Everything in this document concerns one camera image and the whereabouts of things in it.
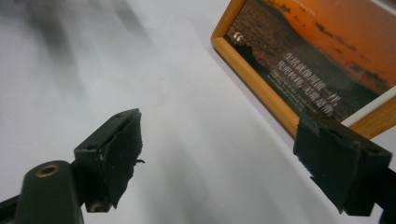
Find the wooden picture frame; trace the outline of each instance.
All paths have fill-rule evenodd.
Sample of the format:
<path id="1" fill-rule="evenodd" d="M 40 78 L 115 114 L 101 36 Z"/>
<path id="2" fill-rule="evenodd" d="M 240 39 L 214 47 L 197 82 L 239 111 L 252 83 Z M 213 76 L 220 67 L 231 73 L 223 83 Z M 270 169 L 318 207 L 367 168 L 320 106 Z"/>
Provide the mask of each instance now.
<path id="1" fill-rule="evenodd" d="M 283 0 L 232 0 L 214 30 L 211 36 L 211 41 L 214 49 L 219 53 L 223 60 L 231 66 L 238 76 L 240 76 L 244 83 L 254 92 L 267 109 L 270 110 L 290 135 L 295 137 L 297 123 L 299 121 L 299 113 L 301 111 L 299 112 L 290 106 L 290 102 L 285 100 L 285 96 L 280 95 L 279 90 L 275 90 L 274 85 L 271 85 L 271 83 L 264 80 L 262 75 L 259 74 L 260 71 L 258 71 L 257 67 L 254 68 L 252 63 L 248 62 L 250 59 L 247 59 L 246 55 L 240 53 L 241 50 L 238 51 L 236 48 L 237 44 L 234 44 L 232 41 L 240 41 L 241 38 L 246 38 L 244 37 L 243 32 L 233 31 L 233 33 L 228 33 L 231 32 L 233 26 L 238 23 L 238 15 L 241 14 L 244 7 L 247 7 L 247 2 L 250 4 L 259 2 L 262 4 L 262 2 L 265 1 L 271 2 L 271 4 L 274 4 L 276 1 L 285 2 Z M 289 2 L 299 3 L 299 9 L 306 12 L 310 9 L 302 5 L 303 1 L 304 0 L 290 0 Z M 290 8 L 286 5 L 278 5 L 278 9 L 290 11 Z M 243 16 L 244 18 L 254 17 L 254 19 L 247 18 L 252 21 L 257 18 L 257 15 L 251 13 L 251 11 L 249 11 L 249 13 L 244 12 Z M 247 23 L 243 23 L 241 20 L 239 22 L 239 27 L 244 28 L 243 26 Z M 324 33 L 324 27 L 319 27 L 318 25 L 317 27 Z M 367 104 L 354 113 L 353 116 L 340 121 L 350 129 L 369 139 L 393 127 L 396 124 L 396 88 L 394 83 L 390 85 L 388 90 L 382 92 L 379 97 L 371 101 L 370 104 Z"/>

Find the white logo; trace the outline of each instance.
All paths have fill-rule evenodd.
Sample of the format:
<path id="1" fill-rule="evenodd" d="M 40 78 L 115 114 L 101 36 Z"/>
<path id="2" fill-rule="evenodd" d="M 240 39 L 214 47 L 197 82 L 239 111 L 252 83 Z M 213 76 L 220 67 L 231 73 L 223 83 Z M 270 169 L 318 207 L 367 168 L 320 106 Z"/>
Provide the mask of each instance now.
<path id="1" fill-rule="evenodd" d="M 233 35 L 233 38 L 234 39 L 236 39 L 236 41 L 241 41 L 241 39 L 242 39 L 242 37 L 244 37 L 243 35 L 241 35 L 241 33 L 235 33 L 234 35 Z"/>

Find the sunset sky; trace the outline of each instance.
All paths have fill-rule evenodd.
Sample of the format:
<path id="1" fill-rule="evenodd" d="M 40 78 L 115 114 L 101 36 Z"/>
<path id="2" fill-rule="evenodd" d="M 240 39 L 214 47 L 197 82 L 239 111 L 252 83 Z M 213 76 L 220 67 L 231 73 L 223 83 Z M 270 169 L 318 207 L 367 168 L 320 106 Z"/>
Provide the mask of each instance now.
<path id="1" fill-rule="evenodd" d="M 396 85 L 395 15 L 370 0 L 274 1 L 290 9 L 284 15 L 305 40 L 348 67 L 365 85 L 378 92 Z M 386 84 L 373 85 L 362 69 Z"/>

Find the white surface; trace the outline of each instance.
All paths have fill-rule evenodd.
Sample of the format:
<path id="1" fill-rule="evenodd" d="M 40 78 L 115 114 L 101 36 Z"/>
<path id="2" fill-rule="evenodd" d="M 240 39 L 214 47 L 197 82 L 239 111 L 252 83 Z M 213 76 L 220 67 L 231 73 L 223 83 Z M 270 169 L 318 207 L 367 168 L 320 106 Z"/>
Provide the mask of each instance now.
<path id="1" fill-rule="evenodd" d="M 2 0 L 0 201 L 19 194 L 30 169 L 71 162 L 110 116 L 138 107 L 147 163 L 117 210 L 82 209 L 87 224 L 377 223 L 378 207 L 371 217 L 338 214 L 292 139 L 213 50 L 227 5 L 63 0 L 62 29 L 50 35 Z M 375 141 L 395 152 L 394 134 Z"/>

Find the picture frame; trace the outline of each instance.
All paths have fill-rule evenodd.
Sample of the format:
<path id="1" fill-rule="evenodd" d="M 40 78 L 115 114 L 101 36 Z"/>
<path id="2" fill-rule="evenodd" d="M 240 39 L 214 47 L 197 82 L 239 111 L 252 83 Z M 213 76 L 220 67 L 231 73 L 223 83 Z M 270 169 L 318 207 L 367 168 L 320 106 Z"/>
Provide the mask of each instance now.
<path id="1" fill-rule="evenodd" d="M 285 4 L 285 2 L 289 2 L 294 4 L 293 6 L 289 6 L 288 4 Z M 335 110 L 339 110 L 342 112 L 339 112 L 339 114 L 341 115 L 337 115 L 337 119 L 343 123 L 344 125 L 346 125 L 347 127 L 349 127 L 350 129 L 352 129 L 353 131 L 363 135 L 366 138 L 373 138 L 379 134 L 381 134 L 382 132 L 388 130 L 389 128 L 392 128 L 395 124 L 396 124 L 396 88 L 395 88 L 395 78 L 394 77 L 394 71 L 396 71 L 396 67 L 395 65 L 391 64 L 390 66 L 393 66 L 391 68 L 394 68 L 394 70 L 392 70 L 391 72 L 393 72 L 393 74 L 391 75 L 382 75 L 385 78 L 388 78 L 389 80 L 385 79 L 385 84 L 384 86 L 386 86 L 385 88 L 382 88 L 381 90 L 379 90 L 379 88 L 376 85 L 373 85 L 372 83 L 370 83 L 370 81 L 368 81 L 368 85 L 372 85 L 373 89 L 369 90 L 370 92 L 375 91 L 374 96 L 370 95 L 370 97 L 365 97 L 364 94 L 360 93 L 359 91 L 354 92 L 354 96 L 350 97 L 349 94 L 352 94 L 350 90 L 347 90 L 347 88 L 339 88 L 337 81 L 335 79 L 338 78 L 339 80 L 341 80 L 340 84 L 342 85 L 349 85 L 349 84 L 345 84 L 345 79 L 347 78 L 343 78 L 343 77 L 338 77 L 338 73 L 337 71 L 342 71 L 342 73 L 351 73 L 348 72 L 347 69 L 349 68 L 348 66 L 352 67 L 352 65 L 344 65 L 341 63 L 335 63 L 335 65 L 331 65 L 331 68 L 329 68 L 329 65 L 325 65 L 323 66 L 323 68 L 326 69 L 321 69 L 320 70 L 320 66 L 319 65 L 311 65 L 311 61 L 314 63 L 318 63 L 318 62 L 325 62 L 325 64 L 328 63 L 328 61 L 330 61 L 331 64 L 333 64 L 334 60 L 329 59 L 332 56 L 329 57 L 329 55 L 325 55 L 325 56 L 320 56 L 320 54 L 318 54 L 316 51 L 318 51 L 318 47 L 314 46 L 314 44 L 309 43 L 309 41 L 305 40 L 301 40 L 301 41 L 305 41 L 308 43 L 308 45 L 310 46 L 309 48 L 311 48 L 312 46 L 314 48 L 317 49 L 310 49 L 311 51 L 306 51 L 303 48 L 301 48 L 302 50 L 300 50 L 300 52 L 297 51 L 287 51 L 287 47 L 284 47 L 283 45 L 288 45 L 290 44 L 288 41 L 288 39 L 301 39 L 301 33 L 296 32 L 296 29 L 294 29 L 294 27 L 292 27 L 293 29 L 290 29 L 290 25 L 286 24 L 286 23 L 290 23 L 290 21 L 292 19 L 289 19 L 290 21 L 287 21 L 285 19 L 282 19 L 283 17 L 286 17 L 286 13 L 291 14 L 291 11 L 299 11 L 299 12 L 303 12 L 305 14 L 309 14 L 308 16 L 305 16 L 308 19 L 305 19 L 306 21 L 308 20 L 316 20 L 316 19 L 312 19 L 315 18 L 313 15 L 316 13 L 320 13 L 320 11 L 318 10 L 318 12 L 313 11 L 315 10 L 314 7 L 309 6 L 309 5 L 304 5 L 304 2 L 309 3 L 312 1 L 305 1 L 305 0 L 289 0 L 289 1 L 285 1 L 285 0 L 232 0 L 230 2 L 230 4 L 227 6 L 227 8 L 225 9 L 224 14 L 222 15 L 221 19 L 219 20 L 218 25 L 216 26 L 212 36 L 211 36 L 211 42 L 213 45 L 213 48 L 216 50 L 216 52 L 222 57 L 222 59 L 231 66 L 231 68 L 235 71 L 235 73 L 243 80 L 243 82 L 249 87 L 249 89 L 258 97 L 258 99 L 265 105 L 265 107 L 274 115 L 274 117 L 283 125 L 283 127 L 288 131 L 288 133 L 292 136 L 295 137 L 296 131 L 297 131 L 297 124 L 299 121 L 299 114 L 303 113 L 304 110 L 309 109 L 309 110 L 318 110 L 318 112 L 326 114 L 324 112 L 328 112 L 329 110 L 326 110 L 326 108 L 331 108 L 333 109 L 332 112 L 334 113 Z M 263 13 L 259 10 L 263 10 L 263 8 L 265 10 L 269 10 L 270 13 L 268 15 L 263 16 Z M 387 10 L 390 11 L 392 10 L 392 8 L 389 8 L 387 6 L 382 6 L 382 7 L 378 7 L 378 10 Z M 389 14 L 392 14 L 393 17 L 391 17 L 391 20 L 389 18 L 385 18 L 387 19 L 391 24 L 395 24 L 394 26 L 390 26 L 390 27 L 396 27 L 396 13 L 394 11 L 391 11 Z M 299 23 L 301 23 L 301 21 L 304 18 L 303 14 L 299 14 L 299 18 L 297 17 L 297 15 L 294 15 L 294 19 L 296 21 L 298 21 Z M 274 23 L 272 21 L 273 18 L 276 18 L 278 20 L 280 20 L 282 22 L 282 24 L 272 24 L 273 29 L 268 29 L 268 27 L 266 27 L 267 29 L 262 31 L 263 26 L 266 25 L 266 23 Z M 331 41 L 335 41 L 334 45 L 337 46 L 338 45 L 342 45 L 341 47 L 337 47 L 337 49 L 335 49 L 334 51 L 338 51 L 335 53 L 338 54 L 343 54 L 344 52 L 342 51 L 342 47 L 348 48 L 349 49 L 353 49 L 352 47 L 355 48 L 355 46 L 352 46 L 353 41 L 351 41 L 352 43 L 347 43 L 347 41 L 350 41 L 351 39 L 353 39 L 352 35 L 349 35 L 347 37 L 350 37 L 349 39 L 347 39 L 347 37 L 343 36 L 343 35 L 348 35 L 347 32 L 343 32 L 341 31 L 342 35 L 339 35 L 340 31 L 338 31 L 339 33 L 331 33 L 331 29 L 327 30 L 327 27 L 325 25 L 327 25 L 327 23 L 324 22 L 324 20 L 320 21 L 323 23 L 319 23 L 318 21 L 315 21 L 315 28 L 311 28 L 311 29 L 316 29 L 319 30 L 321 32 L 321 34 L 324 36 L 323 39 L 320 39 L 320 43 L 325 43 L 322 45 L 326 45 L 326 38 L 329 38 L 329 36 L 332 38 L 329 40 L 329 42 Z M 285 28 L 284 30 L 280 30 L 281 32 L 279 32 L 279 29 L 277 30 L 277 27 L 289 27 L 289 28 Z M 394 31 L 395 29 L 392 29 L 393 31 L 391 31 L 390 33 L 388 33 L 388 35 L 392 36 L 394 39 L 396 39 L 396 32 Z M 286 38 L 285 41 L 281 41 L 283 39 L 285 39 L 285 37 L 282 37 L 283 31 L 288 33 L 288 36 Z M 291 33 L 297 33 L 300 37 L 294 37 L 295 35 L 290 35 Z M 269 39 L 272 38 L 273 43 L 264 43 L 261 42 L 263 39 L 266 39 L 266 37 L 264 37 L 265 35 L 271 35 L 270 37 L 268 37 Z M 274 36 L 280 36 L 279 38 L 279 42 L 280 43 L 274 43 L 274 41 L 277 41 L 276 38 Z M 386 45 L 385 47 L 387 47 L 387 51 L 390 54 L 396 55 L 396 48 L 395 46 L 393 46 L 391 38 L 384 38 L 385 42 L 384 45 Z M 284 50 L 284 54 L 283 55 L 278 55 L 276 53 L 274 53 L 275 50 L 273 51 L 268 51 L 269 48 L 273 48 L 275 49 L 278 45 L 281 45 L 279 47 L 279 49 Z M 359 51 L 359 46 L 357 46 L 357 49 L 354 49 L 355 52 Z M 274 70 L 271 66 L 270 69 L 268 70 L 268 68 L 266 66 L 262 66 L 263 64 L 271 64 L 268 63 L 267 61 L 265 61 L 266 57 L 270 57 L 268 55 L 275 55 L 275 56 L 271 56 L 272 58 L 268 59 L 268 62 L 273 60 L 275 61 L 274 63 L 272 63 L 272 66 L 275 67 Z M 286 70 L 285 70 L 285 63 L 286 62 L 286 66 L 289 67 L 289 73 L 286 74 Z M 366 69 L 366 70 L 361 70 L 363 68 L 363 66 L 359 63 L 359 62 L 353 62 L 355 64 L 353 64 L 355 67 L 353 67 L 353 69 L 355 69 L 357 72 L 361 72 L 364 74 L 369 74 L 369 72 L 371 72 L 372 70 Z M 323 89 L 321 89 L 319 87 L 318 82 L 314 83 L 312 81 L 312 77 L 311 77 L 311 81 L 308 81 L 308 79 L 304 79 L 305 77 L 303 77 L 302 73 L 299 74 L 299 72 L 296 70 L 297 66 L 305 66 L 305 71 L 306 72 L 306 67 L 315 67 L 315 69 L 317 69 L 317 71 L 323 71 L 326 70 L 326 72 L 328 72 L 329 70 L 333 70 L 336 72 L 332 72 L 332 76 L 327 78 L 326 77 L 319 77 L 318 79 L 323 79 L 323 85 L 321 87 L 324 86 Z M 289 88 L 290 87 L 290 83 L 292 82 L 291 79 L 287 79 L 286 80 L 286 76 L 285 75 L 290 75 L 290 70 L 293 74 L 293 76 L 295 76 L 296 78 L 294 79 L 294 81 L 296 79 L 299 79 L 300 77 L 300 86 L 296 85 L 295 87 L 291 87 L 294 89 L 290 89 L 290 90 L 283 90 L 283 87 L 279 87 L 280 85 L 286 85 Z M 283 78 L 285 80 L 278 80 L 279 77 L 283 76 Z M 357 82 L 357 84 L 353 84 L 352 85 L 352 89 L 356 89 L 356 88 L 361 88 L 361 82 L 360 80 L 355 80 L 356 78 L 353 79 L 354 82 Z M 313 89 L 315 92 L 315 96 L 318 96 L 317 98 L 314 98 L 313 95 L 308 95 L 307 90 L 309 89 Z M 293 102 L 293 100 L 291 98 L 308 98 L 309 99 L 316 99 L 317 101 L 314 102 L 307 102 L 307 105 L 303 105 L 301 107 L 298 107 L 299 105 L 301 105 L 301 103 L 299 102 Z M 356 101 L 362 101 L 362 103 L 360 103 L 359 105 L 354 105 L 356 103 Z M 318 107 L 316 108 L 311 108 L 310 105 L 317 105 Z"/>

